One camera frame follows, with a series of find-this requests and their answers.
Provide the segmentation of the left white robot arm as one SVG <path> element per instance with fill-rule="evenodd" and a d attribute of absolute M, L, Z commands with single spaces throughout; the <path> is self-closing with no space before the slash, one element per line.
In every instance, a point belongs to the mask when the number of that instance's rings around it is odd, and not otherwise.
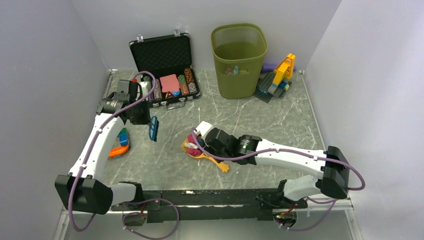
<path fill-rule="evenodd" d="M 119 80 L 116 91 L 98 103 L 83 151 L 68 173 L 59 174 L 54 182 L 69 212 L 104 215 L 117 204 L 124 203 L 131 210 L 143 205 L 145 198 L 140 183 L 122 181 L 107 186 L 102 182 L 110 151 L 125 124 L 148 125 L 152 122 L 149 103 L 142 96 L 138 82 Z"/>

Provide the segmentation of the white paper scrap left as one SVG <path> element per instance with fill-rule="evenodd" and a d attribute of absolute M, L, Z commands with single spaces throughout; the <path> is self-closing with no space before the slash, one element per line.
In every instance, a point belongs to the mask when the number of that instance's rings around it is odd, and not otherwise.
<path fill-rule="evenodd" d="M 186 142 L 185 144 L 184 144 L 184 146 L 187 148 L 187 149 L 198 149 L 199 147 L 195 144 L 195 143 L 191 143 L 191 142 Z"/>

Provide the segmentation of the orange slotted scoop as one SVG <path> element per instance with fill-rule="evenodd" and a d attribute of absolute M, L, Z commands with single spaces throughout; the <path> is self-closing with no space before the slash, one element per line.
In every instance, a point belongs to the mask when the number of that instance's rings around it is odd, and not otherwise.
<path fill-rule="evenodd" d="M 186 139 L 182 144 L 181 144 L 181 148 L 182 148 L 182 150 L 186 153 L 186 154 L 188 154 L 187 153 L 187 148 L 184 146 L 184 144 L 185 143 L 187 143 L 187 142 L 189 142 L 188 141 L 188 139 Z M 227 172 L 229 172 L 230 171 L 230 166 L 228 165 L 228 164 L 226 164 L 226 163 L 224 163 L 224 162 L 218 162 L 217 160 L 215 160 L 213 157 L 211 157 L 211 156 L 209 156 L 209 155 L 207 155 L 207 154 L 205 154 L 205 153 L 202 153 L 200 156 L 198 156 L 198 157 L 193 157 L 193 156 L 190 156 L 190 157 L 192 157 L 192 158 L 194 158 L 194 159 L 198 159 L 198 160 L 209 160 L 209 161 L 211 161 L 212 163 L 214 163 L 223 173 L 227 173 Z"/>

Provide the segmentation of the toy brick construction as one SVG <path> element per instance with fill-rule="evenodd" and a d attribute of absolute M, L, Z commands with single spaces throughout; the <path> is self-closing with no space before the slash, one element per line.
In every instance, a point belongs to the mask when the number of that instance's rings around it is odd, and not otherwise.
<path fill-rule="evenodd" d="M 275 64 L 273 72 L 261 73 L 263 75 L 258 79 L 253 96 L 265 103 L 269 103 L 274 97 L 282 98 L 292 84 L 295 62 L 296 56 L 289 53 L 282 62 Z"/>

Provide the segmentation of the cyan paper scrap top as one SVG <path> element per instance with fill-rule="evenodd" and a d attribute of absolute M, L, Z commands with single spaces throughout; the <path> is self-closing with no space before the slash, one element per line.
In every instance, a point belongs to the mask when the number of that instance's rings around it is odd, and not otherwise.
<path fill-rule="evenodd" d="M 245 69 L 241 69 L 238 65 L 232 66 L 232 67 L 228 67 L 224 73 L 226 75 L 230 75 L 230 76 L 234 76 L 234 75 L 246 75 L 249 72 Z"/>

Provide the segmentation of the pink paper scrap left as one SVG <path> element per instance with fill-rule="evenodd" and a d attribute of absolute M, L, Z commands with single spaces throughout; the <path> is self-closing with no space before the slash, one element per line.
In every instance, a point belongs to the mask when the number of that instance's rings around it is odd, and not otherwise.
<path fill-rule="evenodd" d="M 188 136 L 187 136 L 187 139 L 188 139 L 188 142 L 189 143 L 193 143 L 193 144 L 196 144 L 196 143 L 200 143 L 200 141 L 198 140 L 198 136 L 197 135 L 192 135 L 192 134 L 189 134 Z"/>

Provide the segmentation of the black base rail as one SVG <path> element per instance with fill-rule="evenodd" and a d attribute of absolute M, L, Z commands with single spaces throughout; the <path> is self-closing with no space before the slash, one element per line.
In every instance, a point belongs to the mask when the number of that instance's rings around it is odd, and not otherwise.
<path fill-rule="evenodd" d="M 206 190 L 145 190 L 146 205 L 115 204 L 112 211 L 147 213 L 148 223 L 173 221 L 179 214 L 181 221 L 256 219 L 271 221 L 273 214 L 308 207 L 301 199 L 289 204 L 281 199 L 276 188 L 206 189 Z"/>

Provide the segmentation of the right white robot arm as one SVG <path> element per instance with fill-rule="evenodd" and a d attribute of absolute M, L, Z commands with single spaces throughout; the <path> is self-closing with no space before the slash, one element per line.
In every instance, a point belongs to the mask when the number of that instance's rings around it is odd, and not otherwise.
<path fill-rule="evenodd" d="M 275 199 L 282 208 L 316 194 L 339 200 L 348 196 L 349 163 L 335 146 L 326 150 L 308 150 L 277 144 L 254 135 L 234 137 L 206 121 L 195 127 L 193 133 L 203 139 L 207 155 L 215 160 L 239 165 L 277 166 L 304 173 L 297 179 L 280 182 Z"/>

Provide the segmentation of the blue hand brush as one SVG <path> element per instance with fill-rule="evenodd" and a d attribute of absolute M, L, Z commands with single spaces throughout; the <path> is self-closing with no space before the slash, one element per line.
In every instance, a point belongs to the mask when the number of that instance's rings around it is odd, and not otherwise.
<path fill-rule="evenodd" d="M 149 139 L 153 142 L 157 142 L 159 124 L 160 124 L 160 122 L 159 122 L 157 116 L 152 116 L 151 122 L 148 125 L 149 126 L 148 134 L 149 134 Z"/>

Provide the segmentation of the orange toy with blocks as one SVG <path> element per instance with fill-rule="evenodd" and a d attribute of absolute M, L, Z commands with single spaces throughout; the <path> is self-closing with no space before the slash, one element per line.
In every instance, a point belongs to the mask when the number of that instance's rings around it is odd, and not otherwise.
<path fill-rule="evenodd" d="M 119 146 L 110 150 L 109 158 L 120 158 L 131 148 L 130 135 L 126 127 L 119 132 L 117 138 L 119 139 Z"/>

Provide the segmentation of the pink paper scrap lone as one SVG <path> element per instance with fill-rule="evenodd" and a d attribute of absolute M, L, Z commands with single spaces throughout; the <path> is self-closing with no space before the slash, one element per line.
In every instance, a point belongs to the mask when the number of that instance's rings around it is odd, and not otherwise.
<path fill-rule="evenodd" d="M 188 148 L 186 152 L 190 156 L 195 157 L 195 158 L 199 157 L 202 154 L 202 152 L 199 149 L 196 149 L 196 148 Z"/>

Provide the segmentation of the purple cylinder toy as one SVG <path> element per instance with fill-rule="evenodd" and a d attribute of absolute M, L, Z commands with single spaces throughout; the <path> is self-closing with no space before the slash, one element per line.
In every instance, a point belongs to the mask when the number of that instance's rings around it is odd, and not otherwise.
<path fill-rule="evenodd" d="M 275 64 L 264 63 L 261 68 L 261 73 L 270 73 L 273 72 L 277 66 Z"/>

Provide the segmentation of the black poker chip case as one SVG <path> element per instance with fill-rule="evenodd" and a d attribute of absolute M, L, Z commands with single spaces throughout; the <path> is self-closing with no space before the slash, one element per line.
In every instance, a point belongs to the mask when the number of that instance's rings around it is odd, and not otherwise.
<path fill-rule="evenodd" d="M 138 71 L 149 71 L 157 80 L 161 77 L 175 74 L 177 77 L 190 71 L 195 91 L 184 95 L 169 96 L 166 92 L 161 94 L 161 99 L 153 99 L 149 105 L 154 108 L 165 107 L 171 110 L 171 105 L 181 108 L 191 100 L 202 96 L 198 79 L 193 69 L 191 38 L 187 32 L 175 30 L 173 34 L 151 38 L 137 36 L 136 40 L 128 43 L 131 55 Z"/>

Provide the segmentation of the green mesh waste basket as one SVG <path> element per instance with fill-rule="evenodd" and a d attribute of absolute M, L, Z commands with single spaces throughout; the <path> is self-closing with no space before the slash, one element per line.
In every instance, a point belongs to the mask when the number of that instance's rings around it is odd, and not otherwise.
<path fill-rule="evenodd" d="M 252 96 L 268 51 L 261 28 L 252 23 L 222 25 L 211 32 L 210 39 L 220 95 L 229 100 Z M 225 70 L 233 66 L 249 73 L 226 75 Z"/>

